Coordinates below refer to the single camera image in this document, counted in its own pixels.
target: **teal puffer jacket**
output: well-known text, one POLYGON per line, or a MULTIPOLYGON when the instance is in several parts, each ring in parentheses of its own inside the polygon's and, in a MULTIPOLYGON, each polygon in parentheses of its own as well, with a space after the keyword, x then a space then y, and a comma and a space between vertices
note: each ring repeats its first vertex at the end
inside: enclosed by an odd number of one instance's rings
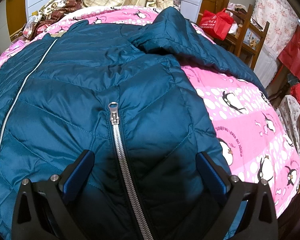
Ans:
POLYGON ((205 105, 176 57, 245 79, 265 93, 240 59, 198 35, 173 8, 146 26, 78 22, 2 66, 5 239, 11 238, 22 179, 60 174, 84 149, 95 152, 95 163, 71 212, 91 239, 202 239, 219 206, 202 184, 195 156, 206 151, 230 170, 205 105), (118 106, 113 120, 111 102, 118 106))

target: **zipper pull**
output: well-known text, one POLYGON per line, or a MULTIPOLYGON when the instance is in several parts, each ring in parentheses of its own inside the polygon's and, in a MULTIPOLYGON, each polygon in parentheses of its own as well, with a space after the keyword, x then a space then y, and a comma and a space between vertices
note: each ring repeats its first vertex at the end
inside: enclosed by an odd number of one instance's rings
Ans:
POLYGON ((117 102, 111 102, 108 107, 110 110, 110 121, 112 125, 118 125, 119 124, 119 112, 118 112, 118 106, 119 104, 117 102))

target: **plastic bag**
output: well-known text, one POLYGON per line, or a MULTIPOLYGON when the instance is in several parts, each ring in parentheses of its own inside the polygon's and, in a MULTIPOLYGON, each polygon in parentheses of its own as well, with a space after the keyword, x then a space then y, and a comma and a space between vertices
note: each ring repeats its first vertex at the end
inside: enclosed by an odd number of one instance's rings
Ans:
POLYGON ((226 38, 234 22, 225 11, 226 9, 223 9, 221 12, 214 14, 205 10, 200 21, 200 27, 205 33, 222 41, 226 38))

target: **jacket sleeve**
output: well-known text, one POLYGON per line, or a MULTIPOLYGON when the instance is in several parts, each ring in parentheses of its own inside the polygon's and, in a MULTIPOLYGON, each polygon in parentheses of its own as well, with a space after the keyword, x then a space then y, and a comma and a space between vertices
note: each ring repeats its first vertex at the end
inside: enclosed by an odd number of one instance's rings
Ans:
POLYGON ((163 10, 153 24, 145 25, 128 40, 146 53, 169 53, 222 73, 230 73, 253 83, 267 95, 253 70, 234 54, 197 34, 191 23, 173 7, 163 10))

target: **lace curtain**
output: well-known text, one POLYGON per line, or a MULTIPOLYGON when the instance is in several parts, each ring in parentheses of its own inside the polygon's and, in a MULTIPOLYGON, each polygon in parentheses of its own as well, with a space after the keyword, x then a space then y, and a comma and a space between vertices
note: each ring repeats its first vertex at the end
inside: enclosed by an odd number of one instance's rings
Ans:
POLYGON ((257 0, 252 17, 263 27, 267 21, 270 23, 255 67, 256 75, 266 87, 277 71, 277 56, 292 38, 299 19, 287 0, 257 0))

